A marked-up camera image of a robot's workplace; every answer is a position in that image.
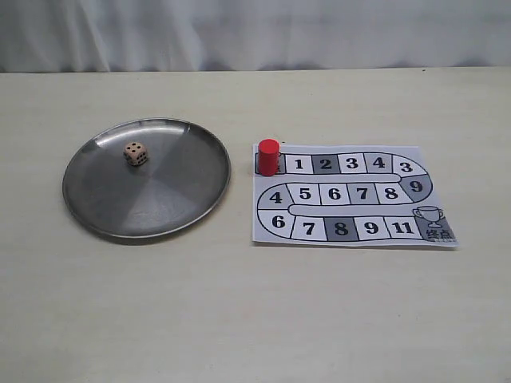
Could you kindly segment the red cylinder game piece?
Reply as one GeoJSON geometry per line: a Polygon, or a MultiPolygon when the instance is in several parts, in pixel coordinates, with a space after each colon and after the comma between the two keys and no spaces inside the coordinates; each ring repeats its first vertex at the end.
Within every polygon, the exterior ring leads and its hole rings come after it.
{"type": "Polygon", "coordinates": [[[279,142],[264,139],[258,145],[258,171],[262,176],[273,176],[279,170],[279,142]]]}

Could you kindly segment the wooden die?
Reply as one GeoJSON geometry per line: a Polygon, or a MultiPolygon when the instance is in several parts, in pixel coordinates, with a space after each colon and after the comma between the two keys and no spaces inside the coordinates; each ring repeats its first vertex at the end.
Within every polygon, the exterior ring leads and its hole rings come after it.
{"type": "Polygon", "coordinates": [[[146,147],[140,142],[127,143],[123,148],[123,156],[133,167],[142,165],[149,158],[146,147]]]}

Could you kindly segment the printed paper game board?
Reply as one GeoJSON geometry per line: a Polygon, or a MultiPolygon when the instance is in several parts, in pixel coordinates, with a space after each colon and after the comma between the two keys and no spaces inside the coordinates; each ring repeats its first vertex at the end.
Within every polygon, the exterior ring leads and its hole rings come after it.
{"type": "Polygon", "coordinates": [[[282,144],[253,174],[252,239],[330,247],[457,247],[414,146],[282,144]]]}

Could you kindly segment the round stainless steel plate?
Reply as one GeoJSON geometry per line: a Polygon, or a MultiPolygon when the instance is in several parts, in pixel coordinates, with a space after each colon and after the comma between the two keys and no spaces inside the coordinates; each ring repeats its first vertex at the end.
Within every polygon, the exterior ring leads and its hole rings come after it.
{"type": "Polygon", "coordinates": [[[69,162],[62,195],[88,231],[112,240],[171,235],[204,218],[222,200],[231,162],[206,128],[153,117],[125,122],[88,140],[69,162]],[[123,148],[140,142],[148,160],[129,165],[123,148]]]}

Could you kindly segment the white backdrop curtain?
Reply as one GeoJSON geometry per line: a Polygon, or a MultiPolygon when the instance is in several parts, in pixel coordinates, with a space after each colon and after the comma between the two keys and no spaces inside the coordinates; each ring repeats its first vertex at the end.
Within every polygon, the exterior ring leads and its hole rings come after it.
{"type": "Polygon", "coordinates": [[[507,1],[4,1],[4,73],[510,63],[507,1]]]}

